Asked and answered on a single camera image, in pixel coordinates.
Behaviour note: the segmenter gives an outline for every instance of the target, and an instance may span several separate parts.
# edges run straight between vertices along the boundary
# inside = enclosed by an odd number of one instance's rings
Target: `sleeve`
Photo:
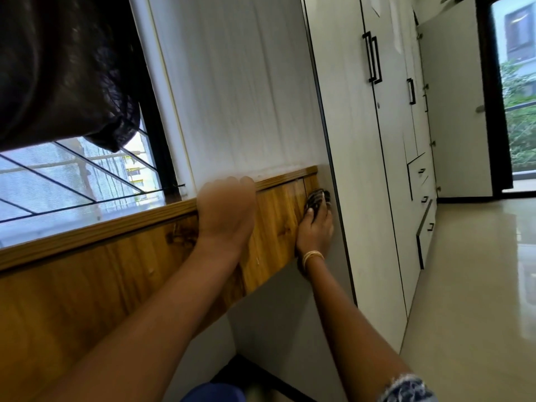
[[[437,402],[422,379],[410,374],[393,381],[378,402]]]

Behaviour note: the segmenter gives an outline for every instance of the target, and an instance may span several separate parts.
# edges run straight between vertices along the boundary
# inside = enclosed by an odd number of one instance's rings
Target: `green foliage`
[[[512,107],[536,100],[526,96],[525,87],[536,80],[534,75],[518,75],[519,65],[505,62],[501,65],[504,106]],[[536,106],[507,111],[510,156],[514,172],[536,169]]]

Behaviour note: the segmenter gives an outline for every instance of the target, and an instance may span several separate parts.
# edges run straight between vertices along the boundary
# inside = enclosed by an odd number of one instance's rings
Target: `forearm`
[[[307,271],[348,399],[375,401],[393,378],[410,369],[350,301],[321,258],[308,261]]]
[[[161,400],[191,337],[236,266],[235,255],[214,251],[197,246],[161,290],[39,400]]]

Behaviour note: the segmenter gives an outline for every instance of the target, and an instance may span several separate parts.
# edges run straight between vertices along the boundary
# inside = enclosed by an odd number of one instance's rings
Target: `bracelet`
[[[307,252],[306,254],[304,254],[304,256],[302,258],[302,265],[303,265],[303,270],[304,271],[307,271],[307,268],[305,267],[305,264],[306,264],[307,260],[309,258],[311,258],[311,257],[320,257],[322,259],[325,259],[320,251],[309,251],[309,252]]]

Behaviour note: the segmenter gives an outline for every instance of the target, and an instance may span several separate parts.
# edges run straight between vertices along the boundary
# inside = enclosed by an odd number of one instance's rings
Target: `black door handle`
[[[370,33],[370,31],[366,32],[363,35],[363,39],[365,40],[365,44],[367,45],[367,58],[369,59],[369,82],[372,83],[378,79],[378,76],[376,75],[376,61],[374,60],[374,52],[372,50],[372,34]]]
[[[376,51],[376,60],[378,62],[378,79],[376,79],[374,81],[374,84],[377,85],[378,83],[381,83],[383,82],[383,77],[382,77],[382,64],[380,63],[379,61],[379,48],[378,48],[378,37],[377,36],[373,36],[371,39],[370,39],[371,43],[374,44],[374,50]]]
[[[407,82],[410,84],[411,89],[411,101],[410,106],[414,106],[417,104],[417,97],[415,96],[415,83],[413,82],[413,79],[408,79]]]

